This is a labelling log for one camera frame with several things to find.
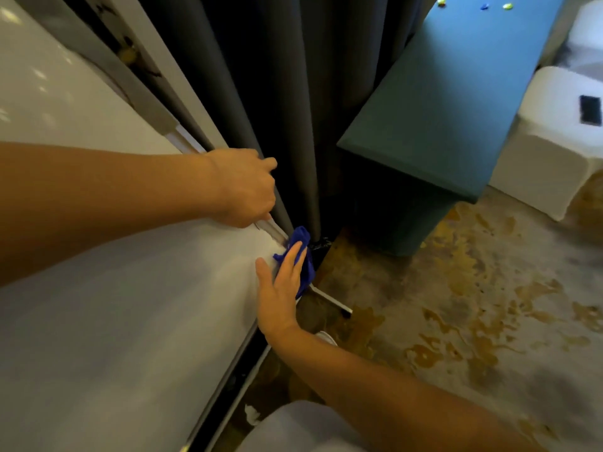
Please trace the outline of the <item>person's left forearm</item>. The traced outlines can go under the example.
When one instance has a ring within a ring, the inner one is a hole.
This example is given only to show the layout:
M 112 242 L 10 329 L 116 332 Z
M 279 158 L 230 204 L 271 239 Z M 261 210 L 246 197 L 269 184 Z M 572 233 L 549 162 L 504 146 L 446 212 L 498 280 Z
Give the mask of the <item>person's left forearm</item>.
M 219 215 L 216 173 L 209 154 L 0 142 L 0 286 L 124 236 Z

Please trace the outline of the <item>person's right forearm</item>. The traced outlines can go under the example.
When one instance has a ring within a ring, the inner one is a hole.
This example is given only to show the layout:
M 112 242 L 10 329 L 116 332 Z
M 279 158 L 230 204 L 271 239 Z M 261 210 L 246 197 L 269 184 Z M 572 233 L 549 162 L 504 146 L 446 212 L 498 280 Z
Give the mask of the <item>person's right forearm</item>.
M 279 358 L 378 452 L 546 452 L 484 408 L 295 323 L 260 329 Z

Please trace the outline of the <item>teal cloth-covered table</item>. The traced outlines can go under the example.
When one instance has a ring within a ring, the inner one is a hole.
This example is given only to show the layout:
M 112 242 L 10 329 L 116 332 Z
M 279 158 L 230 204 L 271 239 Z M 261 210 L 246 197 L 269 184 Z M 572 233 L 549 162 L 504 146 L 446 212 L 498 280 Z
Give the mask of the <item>teal cloth-covered table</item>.
M 412 256 L 457 202 L 477 202 L 564 1 L 430 10 L 338 142 L 368 244 Z

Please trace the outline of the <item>person's grey trousers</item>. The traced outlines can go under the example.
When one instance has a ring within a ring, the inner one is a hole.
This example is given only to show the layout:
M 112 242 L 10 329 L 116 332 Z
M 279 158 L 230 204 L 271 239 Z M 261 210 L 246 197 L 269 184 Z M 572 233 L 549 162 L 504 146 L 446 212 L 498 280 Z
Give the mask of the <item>person's grey trousers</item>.
M 366 441 L 332 408 L 295 401 L 278 408 L 235 452 L 371 452 Z

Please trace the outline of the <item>blue cleaning cloth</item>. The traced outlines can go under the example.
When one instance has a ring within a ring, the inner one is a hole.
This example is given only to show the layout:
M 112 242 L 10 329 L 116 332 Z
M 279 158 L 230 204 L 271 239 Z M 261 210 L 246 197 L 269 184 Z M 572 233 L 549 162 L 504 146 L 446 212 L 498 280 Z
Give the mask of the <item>blue cleaning cloth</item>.
M 280 267 L 285 260 L 286 256 L 290 253 L 293 246 L 297 243 L 300 243 L 300 247 L 298 253 L 295 258 L 295 265 L 299 265 L 299 260 L 302 255 L 302 252 L 306 251 L 306 257 L 301 264 L 300 268 L 300 285 L 298 291 L 296 293 L 296 300 L 299 300 L 301 296 L 305 293 L 305 291 L 309 288 L 311 283 L 315 278 L 315 268 L 313 265 L 312 259 L 312 250 L 308 248 L 311 241 L 311 235 L 308 230 L 301 226 L 297 227 L 293 230 L 288 242 L 286 243 L 286 250 L 282 254 L 274 254 L 273 258 L 277 262 L 278 271 L 280 271 Z

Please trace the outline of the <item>white covered chair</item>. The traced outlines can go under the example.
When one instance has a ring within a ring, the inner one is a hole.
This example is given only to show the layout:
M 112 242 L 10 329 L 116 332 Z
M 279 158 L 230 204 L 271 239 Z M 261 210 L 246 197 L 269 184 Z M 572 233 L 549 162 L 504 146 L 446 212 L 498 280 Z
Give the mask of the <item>white covered chair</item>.
M 579 8 L 554 66 L 603 83 L 603 0 Z
M 539 69 L 489 186 L 555 221 L 563 220 L 578 191 L 603 170 L 603 122 L 582 122 L 582 96 L 599 98 L 603 115 L 603 81 L 566 68 Z

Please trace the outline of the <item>black phone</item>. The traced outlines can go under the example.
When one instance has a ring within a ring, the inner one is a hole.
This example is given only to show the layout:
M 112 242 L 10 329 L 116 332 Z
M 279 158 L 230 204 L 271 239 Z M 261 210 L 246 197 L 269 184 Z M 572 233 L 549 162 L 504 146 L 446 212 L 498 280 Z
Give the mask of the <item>black phone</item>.
M 603 103 L 600 97 L 579 96 L 579 121 L 583 125 L 603 126 Z

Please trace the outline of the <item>large white whiteboard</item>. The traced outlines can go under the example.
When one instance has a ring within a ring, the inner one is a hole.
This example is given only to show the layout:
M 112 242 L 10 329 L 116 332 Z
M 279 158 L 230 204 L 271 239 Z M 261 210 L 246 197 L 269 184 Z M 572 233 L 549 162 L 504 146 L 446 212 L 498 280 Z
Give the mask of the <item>large white whiteboard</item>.
M 0 140 L 204 151 L 62 0 L 0 0 Z M 161 227 L 0 288 L 0 452 L 190 443 L 256 329 L 274 227 Z

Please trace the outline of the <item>white whiteboard stand leg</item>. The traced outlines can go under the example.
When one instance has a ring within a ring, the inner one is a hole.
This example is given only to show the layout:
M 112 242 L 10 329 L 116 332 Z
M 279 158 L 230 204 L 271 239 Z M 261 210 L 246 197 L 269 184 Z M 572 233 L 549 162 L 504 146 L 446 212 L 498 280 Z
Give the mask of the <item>white whiteboard stand leg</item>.
M 335 299 L 334 297 L 332 297 L 332 296 L 328 295 L 327 293 L 323 292 L 322 290 L 320 290 L 319 288 L 317 288 L 313 284 L 309 285 L 309 289 L 315 295 L 320 296 L 322 299 L 328 301 L 329 303 L 331 303 L 332 305 L 334 305 L 338 309 L 340 309 L 340 311 L 342 311 L 342 314 L 343 314 L 343 316 L 345 318 L 350 318 L 351 315 L 353 314 L 353 310 L 350 307 L 348 307 L 348 306 L 344 305 L 343 303 L 339 302 L 337 299 Z

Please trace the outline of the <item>dark grey curtain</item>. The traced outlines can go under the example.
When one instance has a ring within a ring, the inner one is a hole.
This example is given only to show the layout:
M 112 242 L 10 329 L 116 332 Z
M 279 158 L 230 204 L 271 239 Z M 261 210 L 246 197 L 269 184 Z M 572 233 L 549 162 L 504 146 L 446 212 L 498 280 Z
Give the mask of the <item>dark grey curtain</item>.
M 323 235 L 336 142 L 435 0 L 139 0 L 227 144 L 274 157 L 273 211 Z

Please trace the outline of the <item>person's right hand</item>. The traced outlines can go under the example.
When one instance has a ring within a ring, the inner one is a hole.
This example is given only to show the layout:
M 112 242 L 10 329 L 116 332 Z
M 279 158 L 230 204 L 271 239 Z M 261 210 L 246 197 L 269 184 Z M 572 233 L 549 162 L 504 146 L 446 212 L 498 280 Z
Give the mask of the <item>person's right hand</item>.
M 279 346 L 283 337 L 300 328 L 296 319 L 296 293 L 300 283 L 294 280 L 294 263 L 299 247 L 300 243 L 293 246 L 280 271 L 273 277 L 273 295 L 258 301 L 258 326 L 273 348 Z

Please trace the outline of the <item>person's left hand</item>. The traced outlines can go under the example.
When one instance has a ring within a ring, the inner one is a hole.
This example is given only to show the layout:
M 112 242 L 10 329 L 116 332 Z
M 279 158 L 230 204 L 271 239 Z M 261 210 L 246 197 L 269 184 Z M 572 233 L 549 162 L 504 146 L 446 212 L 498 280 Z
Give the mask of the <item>person's left hand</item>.
M 253 149 L 219 149 L 203 155 L 207 165 L 206 216 L 224 225 L 250 224 L 251 157 Z

